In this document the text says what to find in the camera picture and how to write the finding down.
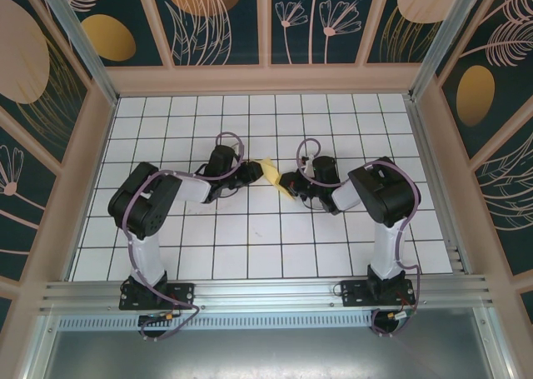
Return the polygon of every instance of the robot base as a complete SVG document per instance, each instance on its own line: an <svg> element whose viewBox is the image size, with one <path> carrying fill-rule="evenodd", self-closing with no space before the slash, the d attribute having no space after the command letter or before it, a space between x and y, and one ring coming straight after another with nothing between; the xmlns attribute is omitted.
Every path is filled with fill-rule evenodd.
<svg viewBox="0 0 533 379"><path fill-rule="evenodd" d="M401 307L402 298L411 305L415 304L413 284L406 279L405 271L391 279L381 280L369 266L368 279L342 281L340 285L344 307Z"/></svg>
<svg viewBox="0 0 533 379"><path fill-rule="evenodd" d="M187 304L193 304L194 302L194 284L167 283L166 273L154 288L180 302L186 302ZM133 277L129 277L127 282L121 286L120 303L118 305L118 309L121 311L161 311L171 310L172 307L172 303L157 297ZM176 309L188 310L190 308L176 307Z"/></svg>

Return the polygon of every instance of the black wire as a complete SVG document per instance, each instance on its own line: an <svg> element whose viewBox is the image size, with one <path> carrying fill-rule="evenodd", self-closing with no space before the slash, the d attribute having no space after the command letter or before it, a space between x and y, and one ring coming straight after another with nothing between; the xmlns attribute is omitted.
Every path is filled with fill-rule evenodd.
<svg viewBox="0 0 533 379"><path fill-rule="evenodd" d="M201 165L201 166L200 166L200 167L194 172L194 174L195 174L195 175L199 175L200 172L202 171L202 169L205 168L206 166L207 166L207 164L206 164L206 163L203 163L203 164L202 164L202 165Z"/></svg>
<svg viewBox="0 0 533 379"><path fill-rule="evenodd" d="M337 284L333 287L333 295L334 295L334 296L342 297L342 293L340 293L340 292L339 292L339 293L335 293L335 288L336 288L337 286L340 286L340 285L341 285L340 283L337 283Z"/></svg>
<svg viewBox="0 0 533 379"><path fill-rule="evenodd" d="M313 206L308 206L308 205L306 204L306 202L304 202L303 200L302 200L301 202L302 202L303 206L304 206L305 208L307 208L308 210L312 210L312 211L324 211L324 208L314 208Z"/></svg>
<svg viewBox="0 0 533 379"><path fill-rule="evenodd" d="M354 294L353 292L349 292L348 290L345 290L344 292L338 292L337 293L337 292L335 292L335 288L337 286L341 286L341 283L340 282L337 283L332 289L333 295L336 296L336 297L344 297L344 296L348 296L349 294L352 294L352 295Z"/></svg>
<svg viewBox="0 0 533 379"><path fill-rule="evenodd" d="M234 196L238 191L239 189L235 189L233 193L227 194L226 196L219 196L218 198L229 198L231 196Z"/></svg>
<svg viewBox="0 0 533 379"><path fill-rule="evenodd" d="M123 293L124 292L124 285L130 280L130 278L128 277L124 282L122 282L122 285L120 285L120 293Z"/></svg>

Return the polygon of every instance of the cable connector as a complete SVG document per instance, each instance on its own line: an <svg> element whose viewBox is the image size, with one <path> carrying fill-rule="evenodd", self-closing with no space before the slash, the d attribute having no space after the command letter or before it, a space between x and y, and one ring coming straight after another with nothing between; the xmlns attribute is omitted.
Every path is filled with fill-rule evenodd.
<svg viewBox="0 0 533 379"><path fill-rule="evenodd" d="M394 315L394 319L396 321L400 321L401 319L409 318L415 315L414 310L407 310L407 311L401 311Z"/></svg>
<svg viewBox="0 0 533 379"><path fill-rule="evenodd" d="M313 169L313 160L315 159L314 154L310 154L309 157L306 159L306 166L304 167L303 172L308 177L315 177L315 170Z"/></svg>

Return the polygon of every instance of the black grid line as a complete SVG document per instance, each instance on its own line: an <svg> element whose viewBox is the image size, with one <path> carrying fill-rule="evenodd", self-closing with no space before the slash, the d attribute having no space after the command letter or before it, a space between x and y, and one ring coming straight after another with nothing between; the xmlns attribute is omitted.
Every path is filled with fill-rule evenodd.
<svg viewBox="0 0 533 379"><path fill-rule="evenodd" d="M276 157L279 157L280 156L280 146L279 146L279 143L277 141L277 101L276 101L275 97L274 97L274 113L275 113L274 124L276 125ZM276 160L276 168L279 170L279 164L277 164L277 160ZM279 192L277 193L277 207L278 207L279 213L280 213L279 214L279 223L280 223L281 277L284 277L284 273L283 273L283 227L281 225L281 199L280 199L280 193Z"/></svg>
<svg viewBox="0 0 533 379"><path fill-rule="evenodd" d="M365 240L365 241L362 241L362 240L359 240L359 241L354 241L354 240L350 240L348 241L348 243L350 244L367 244L367 243L372 243L373 240ZM406 240L405 239L405 242L443 242L442 239L419 239L419 240ZM312 242L285 242L284 245L285 246L295 246L295 245L301 245L301 244L313 244ZM316 242L316 245L321 245L321 244L346 244L345 241L342 241L342 242ZM244 246L250 246L250 247L263 247L263 246L279 246L280 244L279 243L265 243L265 244L250 244L248 245L248 243L239 243L239 244L225 244L225 243L219 243L217 244L217 247L244 247ZM189 246L180 246L179 244L171 244L171 245L161 245L160 248L176 248L176 247L183 247L183 248L195 248L195 247L211 247L212 244L195 244L195 245L189 245ZM110 249L112 248L112 246L109 246L109 247L105 247L105 246L101 246L101 247L85 247L86 250L107 250L107 249ZM127 248L127 246L116 246L116 248Z"/></svg>
<svg viewBox="0 0 533 379"><path fill-rule="evenodd" d="M353 96L350 96L350 99L351 99L351 102L353 104L353 111L355 111L356 110L356 105L353 102ZM327 103L327 111L330 111L330 104L329 104L329 100L327 99L327 97L326 97L326 103ZM330 118L331 135L333 135L333 124L331 123L331 114L329 114L329 118ZM333 135L333 156L335 157L335 161L336 161L335 135ZM336 168L336 174L339 175L339 177L340 177L338 166L336 165L335 168ZM350 242L348 241L348 226L346 224L346 214L344 214L344 213L342 214L342 220L344 221L344 231L345 231L345 234L346 234L346 246L348 247L348 257L350 258L350 271L351 271L351 274L353 276L353 263L351 262Z"/></svg>
<svg viewBox="0 0 533 379"><path fill-rule="evenodd" d="M248 142L248 148L250 148L250 108L251 106L251 99L250 96L248 96L248 134L247 134L247 142ZM246 150L244 153L248 152L248 156L250 157L250 151ZM247 279L250 278L250 188L247 187Z"/></svg>
<svg viewBox="0 0 533 379"><path fill-rule="evenodd" d="M139 135L141 133L142 117L144 117L144 109L145 109L146 106L147 106L147 98L144 99L144 105L142 106L141 123L139 123L139 129L138 129L137 135ZM133 148L133 155L132 155L132 161L131 161L132 165L133 165L133 161L135 160L135 151L137 150L137 142L138 142L138 139L135 141L135 147ZM109 280L109 274L111 273L111 266L113 264L113 258L115 257L115 247L117 245L117 239L118 239L118 230L115 231L115 239L114 239L114 242L113 242L113 250L111 252L111 260L109 261L109 268L107 269L106 280Z"/></svg>
<svg viewBox="0 0 533 379"><path fill-rule="evenodd" d="M300 95L300 104L301 104L301 123L303 124L303 138L306 139L306 123L304 122L304 119L303 119L303 115L304 115L304 112L303 112L303 99L301 98L301 95ZM308 151L307 151L307 143L304 144L304 149L305 149L306 155L309 155ZM313 217L313 209L312 209L311 201L309 201L309 206L311 207L309 209L309 213L311 214L311 230L312 230L312 233L313 233L313 247L315 248L316 277L319 277L320 275L318 273L318 253L316 252L315 218Z"/></svg>
<svg viewBox="0 0 533 379"><path fill-rule="evenodd" d="M287 112L287 113L280 113L278 115L300 115L302 113L307 113L309 115L326 115L327 112ZM332 112L333 114L335 115L352 115L354 113L356 114L379 114L380 112ZM406 112L405 111L396 111L396 112L385 112L385 114L405 114ZM253 116L265 116L265 115L275 115L271 112L266 112L266 113L261 113L261 114L258 114L258 113L254 113L254 114L227 114L227 116L232 116L232 117L247 117L248 115L253 115ZM221 114L202 114L200 115L199 117L220 117ZM146 116L147 118L166 118L168 117L168 115L149 115L149 116ZM192 115L172 115L171 117L192 117ZM117 117L117 119L138 119L140 117Z"/></svg>
<svg viewBox="0 0 533 379"><path fill-rule="evenodd" d="M385 115L383 114L383 107L381 106L381 99L378 97L377 100L380 103L381 116L383 118L383 124L385 125L385 130L388 131L386 127ZM391 148L392 161L396 161L394 158L394 151L392 150L391 138L389 137L388 132L387 132L386 138L389 141L389 147ZM409 223L409 231L411 232L411 239L413 241L413 247L415 248L416 263L418 264L418 267L420 267L420 274L422 274L422 265L420 264L420 259L418 257L418 250L416 249L415 233L413 232L413 228L410 223Z"/></svg>
<svg viewBox="0 0 533 379"><path fill-rule="evenodd" d="M275 123L275 134L270 134L270 135L266 135L266 136L251 136L251 119L250 119L250 109L251 109L251 97L250 95L247 95L247 106L248 106L248 114L225 114L224 113L224 105L225 105L225 102L227 101L225 99L225 97L222 98L222 107L221 107L221 111L218 113L218 114L207 114L207 115L203 115L203 117L219 117L221 120L220 120L220 128L221 130L224 128L224 117L225 116L229 116L231 115L232 117L239 117L239 116L247 116L247 126L248 126L248 134L243 137L245 138L247 141L248 141L248 147L247 149L249 150L249 145L250 145L250 142L253 140L253 138L272 138L274 137L276 139L276 161L274 161L275 165L277 166L278 170L279 170L279 166L280 166L280 162L281 161L294 161L294 158L279 158L280 156L280 145L279 145L279 141L278 141L278 138L283 138L283 137L299 137L300 135L294 135L294 134L280 134L279 131L278 131L278 120L279 120L279 117L281 116L299 116L301 118L301 126L302 126L302 131L303 131L303 137L305 138L307 136L307 130L306 130L306 125L305 125L305 122L304 122L304 117L305 116L311 116L311 117L314 117L314 116L320 116L320 115L324 115L327 113L328 115L328 119L329 119L329 127L330 127L330 134L321 134L321 135L316 135L316 136L319 136L319 137L325 137L325 136L330 136L331 137L331 141L332 141L332 153L334 155L334 157L336 158L336 160L347 160L347 159L353 159L355 157L339 157L337 158L337 152L338 152L338 148L339 148L339 141L341 140L339 138L339 136L358 136L359 138L359 142L361 144L361 150L362 150L362 153L363 153L363 158L365 159L365 161L368 159L366 157L366 151L365 151L365 148L364 148L364 145L363 145L363 142L362 142L362 133L361 133L361 126L360 126L360 123L359 123L359 117L358 117L358 114L357 112L336 112L335 115L352 115L352 114L355 114L356 116L356 124L357 124L357 129L358 129L358 133L353 133L353 134L350 134L350 133L342 133L342 134L335 134L334 133L334 129L333 129L333 125L332 125L332 117L331 117L331 109L330 109L330 106L329 106L329 98L327 97L326 95L326 105L327 105L327 112L320 112L320 113L308 113L306 114L305 110L304 110L304 106L303 106L303 98L302 98L302 95L301 94L295 94L294 96L298 96L299 97L299 100L300 100L300 108L301 108L301 112L298 112L298 113L289 113L289 114L278 114L277 112L277 98L276 96L274 95L274 112L273 113L261 113L261 114L253 114L253 115L258 115L258 116L273 116L274 117L274 123ZM118 122L125 122L126 119L139 119L140 118L140 123L139 123L139 128L138 128L138 131L137 131L137 137L132 137L132 138L113 138L111 139L111 135L110 135L110 138L107 139L107 147L106 147L106 151L104 153L104 159L103 159L103 162L102 162L102 165L100 166L99 168L99 173L98 173L98 179L97 179L97 185L96 185L96 189L97 190L108 190L108 191L111 191L111 190L114 190L116 189L115 187L101 187L101 185L103 184L102 183L102 179L103 179L103 168L104 168L104 164L114 164L114 163L127 163L127 164L130 164L130 167L131 169L134 168L134 164L135 164L135 155L137 153L137 149L141 146L140 143L139 143L139 140L141 139L150 139L150 140L163 140L162 142L162 150L161 150L161 154L159 154L159 158L158 158L158 161L157 162L153 162L154 165L155 164L159 164L160 166L165 162L165 163L173 163L173 162L184 162L188 165L189 169L188 171L191 171L192 167L195 166L195 162L205 162L205 160L197 160L197 159L192 159L192 154L193 154L193 143L194 143L194 139L197 138L197 139L203 139L203 138L210 138L212 139L212 136L195 136L195 131L196 131L196 126L197 126L197 109L198 109L198 103L199 103L199 100L200 98L199 97L195 97L194 101L195 101L195 111L194 111L194 116L191 116L191 115L187 115L187 117L190 117L192 118L193 120L193 125L192 125L192 133L191 133L191 136L178 136L178 137L169 137L168 135L170 134L169 133L169 125L170 125L170 122L171 122L171 113L170 111L172 110L172 106L175 107L175 105L173 104L174 102L179 102L180 101L180 97L172 97L171 98L171 102L169 103L168 105L168 114L167 115L164 115L162 114L161 116L160 115L151 115L149 116L149 118L153 118L153 117L159 117L160 118L160 121L162 121L161 118L166 118L166 127L165 127L165 135L164 137L139 137L140 135L140 131L141 131L141 128L142 128L142 120L144 118L147 118L145 116L145 109L146 109L146 105L147 105L147 99L144 97L144 105L143 105L143 109L142 109L142 115L140 117L114 117L113 119L113 122L112 122L112 129L117 125ZM355 103L354 103L354 100L353 100L353 95L351 95L351 102L354 106L354 110L355 110ZM375 113L380 113L381 114L381 120L383 121L383 124L384 124L384 128L385 128L385 132L384 133L365 133L364 135L365 136L368 136L368 137L372 137L372 136L387 136L387 141L389 143L389 147L391 149L391 157L393 160L397 160L398 158L394 158L394 154L393 154L393 151L392 151L392 146L391 146L391 138L390 138L390 135L412 135L412 132L411 133L408 133L408 132L405 132L401 129L396 129L396 130L392 130L391 132L389 132L389 127L386 125L386 120L385 120L385 113L382 111L382 107L381 107L381 99L378 97L378 103L380 105L380 109L381 109L381 112L375 112ZM387 114L406 114L405 112L388 112ZM186 134L186 133L182 133L182 132L173 132L172 133L173 135L176 134L176 135L182 135L182 134ZM170 140L170 139L190 139L191 141L191 150L190 150L190 153L189 153L189 159L188 160L176 160L176 161L164 161L165 158L164 158L164 151L165 151L165 147L167 146L167 140ZM131 141L131 144L133 144L133 140L135 140L135 144L133 145L133 154L132 154L132 162L129 162L129 161L113 161L113 162L106 162L106 157L107 157L107 154L109 152L109 146L110 146L110 141L111 140L130 140ZM412 157L400 157L401 159L406 159L406 158L410 158L410 159L417 159L418 161L421 160L420 156L415 156L413 155ZM254 183L252 184L252 186L254 187L269 187L270 184L265 184L265 183ZM315 263L316 263L316 276L317 277L321 277L320 274L319 274L319 270L318 270L318 256L317 256L317 249L316 249L316 245L321 245L321 244L346 244L346 246L348 247L348 256L350 258L350 267L351 267L351 274L353 275L354 272L353 272L353 263L352 263L352 255L351 255L351 249L350 249L350 244L357 244L357 243L368 243L368 242L353 242L353 241L350 241L350 238L348 237L348 230L347 230L347 221L346 221L346 214L343 213L343 219L344 219L344 225L345 225L345 231L346 231L346 241L344 242L317 242L316 241L316 234L315 234L315 225L314 225L314 221L315 221L315 217L313 214L317 214L317 213L324 213L324 212L314 212L314 211L309 211L309 212L282 212L281 211L281 195L278 193L278 202L277 202L277 205L278 205L278 208L279 208L279 212L252 212L250 213L250 190L249 188L246 189L247 191L247 201L246 201L246 216L247 216L247 244L234 244L234 245L227 245L227 244L217 244L217 224L219 222L217 222L217 217L218 215L222 215L222 216L234 216L234 215L245 215L244 212L230 212L230 213L219 213L218 212L218 205L219 205L219 201L215 201L215 205L216 205L216 208L215 208L215 212L213 213L193 213L193 214L188 214L187 213L187 209L184 208L182 213L179 213L179 214L173 214L172 216L173 217L183 217L182 219L182 232L180 233L180 238L179 238L179 241L177 240L177 242L179 242L178 245L169 245L169 246L162 246L162 248L173 248L173 247L180 247L180 250L179 250L179 254L178 254L178 258L179 258L179 261L178 261L178 264L177 264L177 274L176 274L176 277L179 278L179 272L180 272L180 266L181 266L181 263L182 263L182 248L183 247L187 247L187 248L190 248L190 247L200 247L201 245L194 245L194 246L191 246L191 245L182 245L183 243L183 233L184 233L184 229L185 229L185 217L187 216L191 216L191 217L195 217L195 216L214 216L215 217L215 224L214 224L214 228L213 228L213 237L214 237L214 241L213 241L213 245L209 244L209 245L205 245L205 247L213 247L212 249L212 272L211 272L211 278L212 280L216 280L214 279L214 269L215 269L215 258L216 258L216 247L218 246L221 246L221 247L243 247L243 246L247 246L247 275L246 275L246 278L249 278L250 277L250 247L257 247L257 246L279 246L279 252L281 254L281 277L285 277L285 269L284 269L284 266L283 266L283 245L284 244L287 244L287 245L294 245L294 244L313 244L313 247L314 247L314 250L315 250ZM98 215L95 215L93 216L92 215L92 209L93 209L93 206L94 206L94 202L95 202L95 197L92 198L91 200L91 208L90 208L90 213L86 219L86 222L87 222L87 225L84 227L84 233L82 234L82 240L81 240L81 244L80 244L80 247L79 247L79 252L78 252L78 255L77 255L77 258L76 258L76 261L75 261L75 264L74 264L74 268L73 268L73 274L72 274L72 279L74 278L74 276L76 275L76 270L77 270L77 266L80 262L80 256L81 256L81 250L82 250L82 242L83 240L85 239L86 235L87 235L87 227L88 227L88 223L89 223L89 220L91 218L94 218L94 217L102 217L102 216L98 216ZM422 211L435 211L435 208L427 208L425 210L422 210ZM347 213L362 213L362 212L356 212L356 211L350 211L350 212L347 212ZM250 245L250 227L249 227L249 216L253 216L253 215L275 215L275 214L278 214L279 215L279 230L280 230L280 239L279 239L279 243L277 244L261 244L261 245ZM283 241L283 235L282 235L282 217L286 214L301 214L301 215L311 215L311 226L312 226L312 243L310 242L311 239L307 239L307 241L304 241L304 242L296 242L297 239L295 239L294 242L284 242ZM417 239L415 240L415 237L414 237L414 234L413 234L413 229L412 227L410 226L409 227L409 230L411 231L411 236L412 236L412 240L408 241L408 242L411 242L413 241L413 246L415 247L415 252L416 252L416 259L420 265L420 258L418 256L418 250L417 250L417 247L416 247L416 242L420 242L420 241L441 241L442 239L439 238L439 239ZM118 231L115 232L115 241L114 243L112 244L112 246L110 247L86 247L86 248L91 248L91 249L109 249L109 248L113 248L113 250L111 251L112 255L111 255L111 260L109 262L109 266L108 266L108 269L107 269L107 279L109 279L110 277L110 272L111 272L111 268L112 268L112 262L113 262L113 258L114 258L114 255L115 255L115 249L116 248L125 248L124 246L118 246L117 245L117 236L119 235Z"/></svg>
<svg viewBox="0 0 533 379"><path fill-rule="evenodd" d="M192 133L194 134L194 128L197 124L197 110L198 110L198 97L196 99L196 106L194 107L194 122L192 124ZM192 143L194 142L194 138L191 140L191 161L189 161L189 172L191 171L191 165L192 165ZM185 202L185 205L183 206L183 223L182 223L182 235L180 239L180 245L183 243L183 233L185 232L185 212L187 211L187 202ZM180 247L179 257L177 261L177 272L176 272L176 278L180 278L180 266L182 264L182 248Z"/></svg>
<svg viewBox="0 0 533 379"><path fill-rule="evenodd" d="M220 133L223 131L223 124L224 124L224 100L226 97L222 97L222 105L221 105L221 111L220 111ZM192 127L192 133L196 131L196 122L194 126ZM215 224L213 225L213 258L212 258L212 266L211 266L211 279L215 278L215 258L217 255L217 210L218 210L218 200L215 200Z"/></svg>

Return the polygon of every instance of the purple cable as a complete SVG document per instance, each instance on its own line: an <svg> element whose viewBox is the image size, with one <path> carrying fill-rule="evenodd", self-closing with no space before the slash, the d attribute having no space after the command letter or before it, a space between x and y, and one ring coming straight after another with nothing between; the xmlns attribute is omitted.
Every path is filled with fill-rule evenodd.
<svg viewBox="0 0 533 379"><path fill-rule="evenodd" d="M401 242L401 235L403 235L404 229L407 227L407 225L409 225L409 222L411 222L411 220L415 216L415 213L418 210L418 206L420 205L420 198L418 196L418 190L416 189L416 185L412 181L412 179L402 169L400 169L395 164L391 164L391 163L386 162L386 161L372 161L372 162L366 163L365 165L363 165L363 167L364 168L372 167L374 165L381 165L383 167L389 167L390 169L392 169L392 170L398 172L400 175L402 175L404 177L404 179L406 179L407 183L409 183L409 186L411 187L411 190L413 191L413 195L415 197L415 205L413 207L413 210L411 211L411 214L409 214L409 217L407 217L407 219L400 225L400 231L398 232L398 236L396 236L394 257L396 259L396 264L398 264L398 266L401 269L405 269L406 271L408 271L410 269L416 269L416 296L415 296L415 305L413 307L413 310L416 311L416 309L418 308L418 302L419 302L419 299L420 299L420 280L421 280L420 267L418 266L418 264L412 265L410 267L407 267L401 262L401 260L400 260L400 242ZM371 329L378 336L388 335L389 337L392 337L393 336L392 333L386 333L385 331L383 331L382 329L380 329L379 327L377 327L375 325L374 322L376 320L376 316L377 316L377 313L379 311L380 311L380 309L378 308L372 313ZM402 331L404 331L406 329L406 327L409 325L409 322L411 322L411 318L412 317L409 317L407 319L406 323L404 323L403 326L400 329L398 329L398 330L396 330L394 332L395 336L400 334Z"/></svg>
<svg viewBox="0 0 533 379"><path fill-rule="evenodd" d="M127 238L127 253L128 253L129 258L130 258L130 263L132 264L133 271L139 276L139 279L141 279L142 284L150 292L152 292L156 296L160 297L161 299L163 299L163 300L165 300L167 302L171 302L173 306L187 307L187 308L192 307L193 309L195 309L195 312L192 315L190 315L185 321L183 321L180 325L178 325L176 328L172 329L169 332L163 333L159 337L148 337L145 334L144 329L151 322L151 321L146 321L141 327L141 334L142 334L144 340L149 340L151 342L157 342L158 340L164 340L164 339L167 339L168 337L170 337L172 335L175 335L186 324L188 324L188 322L192 318L194 318L196 315L198 315L198 313L200 312L200 308L198 306L195 306L194 304L188 304L186 302L180 302L178 300L175 300L173 298L165 296L161 292L159 292L156 289L154 289L153 286L150 285L150 283L148 283L148 280L144 277L144 275L142 275L142 272L139 270L139 266L137 265L137 262L135 261L135 257L133 256L133 236L127 230L127 219L129 218L130 213L132 212L133 205L135 204L137 199L141 196L141 193L144 191L144 189L146 189L148 187L148 185L150 185L150 183L152 183L154 181L154 179L156 179L157 177L160 177L161 175L195 177L197 179L208 180L208 181L209 180L218 181L218 180L222 180L222 179L225 179L225 178L230 177L231 175L233 175L237 171L237 169L241 166L241 164L243 162L244 143L242 143L242 140L239 138L239 136L237 136L233 132L221 132L221 133L219 133L217 135L217 137L215 137L215 144L218 144L218 140L220 140L220 142L222 142L222 137L224 135L230 135L230 136L234 137L237 140L237 142L239 143L239 160L237 161L236 166L234 168L232 168L229 172L225 173L224 175L221 175L220 177L203 177L201 175L194 175L194 174L191 174L189 172L177 172L177 171L172 171L172 170L158 171L158 172L154 173L153 175L151 175L150 177L148 177L148 179L139 187L139 189L133 195L132 200L128 203L128 205L126 207L126 211L124 212L124 218L122 219L122 230L124 231L124 234L126 235L126 238Z"/></svg>
<svg viewBox="0 0 533 379"><path fill-rule="evenodd" d="M301 164L301 160L300 160L300 151L301 151L301 148L307 143L307 142L314 142L317 146L318 146L318 151L316 152L316 156L318 156L320 154L320 150L322 149L321 145L320 145L320 142L318 142L315 138L313 137L309 137L307 139L304 139L299 145L298 145L298 148L296 150L296 164L298 166L298 170L300 171L301 175L307 179L309 182L315 184L315 185L318 185L318 186L322 186L322 187L340 187L342 185L344 185L346 182L348 182L348 179L346 179L344 182L341 182L341 183L334 183L334 184L330 184L330 183L322 183L322 182L318 182L316 180L314 180L312 177L308 177L306 175L306 173L304 172L304 166Z"/></svg>
<svg viewBox="0 0 533 379"><path fill-rule="evenodd" d="M336 184L328 184L328 183L321 183L321 182L318 182L318 181L315 181L313 178L311 177L308 177L305 173L304 173L304 167L303 165L301 164L301 161L300 161L300 151L301 151L301 148L307 143L307 142L314 142L317 146L318 146L318 151L316 152L316 155L318 156L318 154L320 154L320 151L321 151L321 144L320 142L318 142L315 138L312 138L312 137L309 137L307 139L304 139L303 142L300 143L300 145L298 146L297 150L296 150L296 164L298 166L298 169L300 170L300 173L302 174L302 176L307 179L309 182L311 183L314 183L315 185L318 185L318 186L322 186L322 187L339 187L339 186L342 186L343 184L345 184L346 182L348 182L348 179L346 179L344 182L342 183L336 183ZM403 265L403 263L401 262L400 260L400 242L401 242L401 235L403 235L403 231L404 229L407 227L407 225L409 225L409 222L411 221L411 219L413 219L413 217L415 216L415 213L416 211L418 210L418 206L420 205L420 198L418 196L418 190L416 189L416 185L415 183L412 181L412 179L403 171L401 170L397 165L395 164L391 164L389 162L385 162L385 161L373 161L373 162L368 162L367 164L363 165L364 168L366 167L372 167L374 165L381 165L383 167L389 167L390 169L398 172L400 175L402 175L404 177L404 179L406 179L407 183L409 183L409 186L411 187L411 190L413 191L413 194L414 194L414 197L415 197L415 205L413 207L413 210L411 212L411 214L409 215L409 217L407 217L407 219L400 225L400 231L398 232L398 236L396 237L396 243L395 243L395 259L396 259L396 263L398 264L398 266L401 268L401 269L405 269L406 271L410 270L410 269L416 269L416 299L415 299L415 306L413 307L413 309L416 311L416 309L418 308L418 300L420 298L420 280L421 280L421 274L420 274L420 267L418 266L418 264L416 265L413 265L413 266L410 266L410 267L406 267L405 265ZM380 329L379 327L377 327L375 324L374 324L374 321L376 320L376 316L377 316L377 313L380 311L380 309L376 309L373 313L372 313L372 318L371 318L371 329L372 331L379 335L379 336L382 336L382 335L388 335L389 337L392 337L392 334L391 333L386 333L385 331L382 331L382 329ZM406 327L407 327L407 324L408 322L410 322L411 319L409 318L407 320L407 322L400 328L398 329L397 331L395 331L395 334L397 335L398 333L402 332Z"/></svg>

